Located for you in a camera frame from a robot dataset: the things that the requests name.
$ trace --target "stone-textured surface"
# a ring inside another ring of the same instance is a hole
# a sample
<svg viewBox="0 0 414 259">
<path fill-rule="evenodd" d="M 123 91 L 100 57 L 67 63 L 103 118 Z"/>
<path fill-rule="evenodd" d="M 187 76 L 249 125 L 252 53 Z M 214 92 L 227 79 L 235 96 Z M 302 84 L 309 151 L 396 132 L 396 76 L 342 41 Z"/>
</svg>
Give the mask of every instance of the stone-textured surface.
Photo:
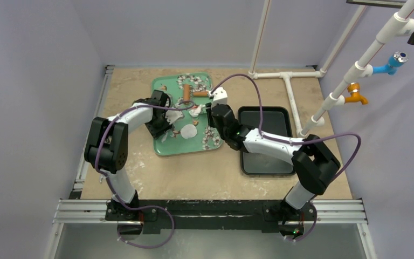
<svg viewBox="0 0 414 259">
<path fill-rule="evenodd" d="M 278 72 L 280 69 L 266 69 Z M 213 84 L 234 73 L 247 73 L 246 69 L 115 69 L 105 102 L 103 117 L 117 114 L 139 98 L 150 96 L 151 82 L 161 76 L 182 73 L 206 72 Z M 285 107 L 291 117 L 285 84 L 282 79 L 259 79 L 263 105 Z M 224 85 L 228 104 L 237 110 L 245 105 L 258 105 L 256 92 L 246 78 L 232 78 Z M 320 107 L 323 97 L 315 78 L 292 79 L 293 91 L 301 122 Z M 326 137 L 333 134 L 328 114 L 326 124 L 313 129 L 312 134 Z M 335 140 L 327 141 L 328 147 L 340 158 Z M 282 199 L 297 182 L 297 176 L 252 178 L 240 170 L 239 153 L 223 145 L 219 149 L 174 156 L 157 156 L 153 139 L 145 126 L 129 136 L 129 154 L 126 169 L 133 186 L 142 199 Z M 99 183 L 99 174 L 92 167 L 88 170 L 82 199 L 109 199 L 111 193 L 105 181 Z M 351 199 L 345 174 L 337 178 L 320 197 L 322 199 Z"/>
</svg>

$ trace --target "blue faucet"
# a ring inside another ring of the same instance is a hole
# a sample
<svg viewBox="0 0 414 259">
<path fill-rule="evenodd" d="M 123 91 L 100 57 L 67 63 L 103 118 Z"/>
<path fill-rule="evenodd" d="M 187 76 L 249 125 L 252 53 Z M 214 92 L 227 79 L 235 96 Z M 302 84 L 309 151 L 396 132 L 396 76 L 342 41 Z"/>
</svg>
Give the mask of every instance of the blue faucet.
<svg viewBox="0 0 414 259">
<path fill-rule="evenodd" d="M 389 59 L 388 64 L 384 66 L 374 66 L 372 74 L 387 73 L 393 75 L 397 72 L 397 68 L 404 65 L 409 60 L 409 57 L 404 52 L 396 52 Z"/>
</svg>

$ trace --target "orange faucet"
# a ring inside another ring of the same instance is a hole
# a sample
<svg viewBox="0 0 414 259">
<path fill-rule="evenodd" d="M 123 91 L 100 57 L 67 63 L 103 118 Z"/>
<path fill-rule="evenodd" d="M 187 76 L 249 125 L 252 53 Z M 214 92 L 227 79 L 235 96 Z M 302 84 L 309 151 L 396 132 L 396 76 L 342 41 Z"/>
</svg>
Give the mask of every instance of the orange faucet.
<svg viewBox="0 0 414 259">
<path fill-rule="evenodd" d="M 351 94 L 351 97 L 345 98 L 345 103 L 357 103 L 361 102 L 361 104 L 368 104 L 369 102 L 367 99 L 360 94 L 360 85 L 358 83 L 352 83 L 348 86 L 347 90 Z"/>
</svg>

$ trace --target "lavender wall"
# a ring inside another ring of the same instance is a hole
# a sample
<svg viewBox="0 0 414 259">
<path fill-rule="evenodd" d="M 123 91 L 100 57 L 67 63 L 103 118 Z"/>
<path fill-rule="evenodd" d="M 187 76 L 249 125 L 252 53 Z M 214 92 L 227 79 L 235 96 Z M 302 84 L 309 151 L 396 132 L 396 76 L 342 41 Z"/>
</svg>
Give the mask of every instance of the lavender wall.
<svg viewBox="0 0 414 259">
<path fill-rule="evenodd" d="M 396 9 L 368 8 L 320 80 L 325 96 L 394 12 Z M 396 75 L 378 74 L 359 80 L 368 105 L 348 104 L 329 112 L 336 133 L 353 131 L 363 138 L 347 177 L 354 197 L 364 199 L 379 258 L 414 258 L 414 46 L 408 45 L 407 39 L 394 39 L 371 61 L 371 65 L 380 66 L 395 51 L 407 52 L 410 61 Z M 338 143 L 346 161 L 354 140 L 341 139 Z"/>
<path fill-rule="evenodd" d="M 264 0 L 73 3 L 107 64 L 248 67 Z M 258 65 L 318 64 L 349 8 L 339 0 L 274 0 Z"/>
<path fill-rule="evenodd" d="M 42 258 L 102 69 L 69 0 L 0 1 L 0 258 Z"/>
</svg>

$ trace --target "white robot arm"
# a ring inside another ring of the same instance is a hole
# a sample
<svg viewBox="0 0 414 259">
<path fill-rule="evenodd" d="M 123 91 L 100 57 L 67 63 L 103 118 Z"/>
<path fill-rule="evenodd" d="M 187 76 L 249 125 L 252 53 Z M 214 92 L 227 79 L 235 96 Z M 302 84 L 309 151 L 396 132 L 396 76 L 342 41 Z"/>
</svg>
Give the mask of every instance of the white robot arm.
<svg viewBox="0 0 414 259">
<path fill-rule="evenodd" d="M 292 145 L 272 140 L 301 143 L 318 139 L 317 136 L 309 135 L 302 139 L 260 132 L 257 128 L 238 122 L 231 107 L 226 104 L 227 94 L 222 87 L 209 92 L 209 96 L 213 99 L 212 103 L 206 105 L 209 125 L 217 129 L 220 137 L 232 149 L 272 156 L 294 167 L 299 182 L 286 195 L 284 206 L 299 210 L 314 196 L 325 192 L 339 170 L 340 163 L 324 143 Z"/>
<path fill-rule="evenodd" d="M 148 107 L 148 105 L 164 107 L 167 94 L 162 91 L 154 91 L 150 98 L 137 100 L 131 107 L 134 110 L 124 114 L 108 117 L 107 119 L 96 117 L 91 123 L 84 157 L 94 166 L 98 153 L 99 143 L 106 127 L 119 117 L 112 125 L 99 156 L 99 168 L 106 173 L 116 194 L 125 202 L 130 203 L 136 196 L 136 191 L 131 185 L 126 172 L 125 163 L 128 157 L 128 135 L 136 128 L 145 124 L 154 138 L 160 137 L 172 125 L 165 118 L 165 110 Z"/>
</svg>

